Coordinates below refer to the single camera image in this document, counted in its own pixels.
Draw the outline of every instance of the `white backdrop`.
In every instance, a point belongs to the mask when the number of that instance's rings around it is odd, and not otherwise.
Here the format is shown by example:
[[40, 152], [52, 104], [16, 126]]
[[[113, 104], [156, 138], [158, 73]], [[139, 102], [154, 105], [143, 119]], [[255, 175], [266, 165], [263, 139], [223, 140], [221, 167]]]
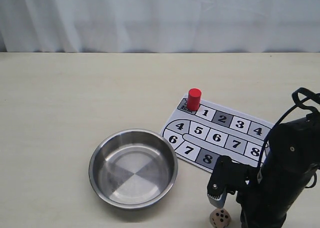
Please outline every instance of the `white backdrop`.
[[9, 52], [319, 52], [320, 0], [0, 0], [4, 46]]

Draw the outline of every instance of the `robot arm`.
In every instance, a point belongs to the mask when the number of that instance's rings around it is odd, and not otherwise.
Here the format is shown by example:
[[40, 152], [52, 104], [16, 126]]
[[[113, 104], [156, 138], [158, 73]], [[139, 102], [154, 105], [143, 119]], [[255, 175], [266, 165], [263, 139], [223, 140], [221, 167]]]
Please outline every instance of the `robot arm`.
[[[304, 100], [298, 94], [307, 96]], [[295, 106], [275, 124], [267, 135], [269, 153], [260, 167], [232, 162], [220, 156], [207, 185], [212, 205], [222, 208], [228, 193], [241, 205], [242, 228], [280, 228], [287, 211], [320, 168], [320, 113], [304, 105], [308, 99], [320, 104], [319, 95], [300, 88], [292, 94]], [[310, 110], [306, 117], [288, 123], [282, 120], [294, 108]]]

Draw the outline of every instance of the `white table surface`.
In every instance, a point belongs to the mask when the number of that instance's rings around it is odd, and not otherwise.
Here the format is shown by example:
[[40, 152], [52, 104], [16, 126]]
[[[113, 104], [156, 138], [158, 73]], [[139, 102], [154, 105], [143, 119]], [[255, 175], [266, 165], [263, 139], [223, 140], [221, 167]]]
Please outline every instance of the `white table surface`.
[[[211, 227], [210, 174], [179, 160], [176, 183], [137, 212], [100, 201], [89, 159], [127, 128], [160, 132], [189, 88], [270, 122], [299, 87], [320, 92], [320, 54], [0, 54], [0, 227]], [[295, 119], [305, 112], [294, 112]], [[320, 185], [284, 227], [318, 227]], [[230, 227], [240, 205], [229, 195]]]

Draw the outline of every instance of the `stainless steel bowl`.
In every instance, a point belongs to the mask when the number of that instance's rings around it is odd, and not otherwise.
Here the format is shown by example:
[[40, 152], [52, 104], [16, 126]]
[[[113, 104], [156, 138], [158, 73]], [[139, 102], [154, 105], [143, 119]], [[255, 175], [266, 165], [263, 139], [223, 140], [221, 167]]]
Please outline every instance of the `stainless steel bowl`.
[[141, 209], [163, 198], [178, 173], [177, 156], [159, 134], [130, 129], [104, 140], [89, 164], [96, 194], [122, 209]]

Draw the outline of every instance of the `red cylinder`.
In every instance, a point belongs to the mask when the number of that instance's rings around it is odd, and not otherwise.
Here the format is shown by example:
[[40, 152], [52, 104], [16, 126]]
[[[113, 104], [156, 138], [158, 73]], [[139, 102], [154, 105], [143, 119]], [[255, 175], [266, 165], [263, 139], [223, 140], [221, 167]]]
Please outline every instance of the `red cylinder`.
[[188, 93], [188, 100], [186, 102], [186, 107], [191, 111], [197, 111], [200, 106], [201, 100], [201, 90], [200, 89], [190, 89]]

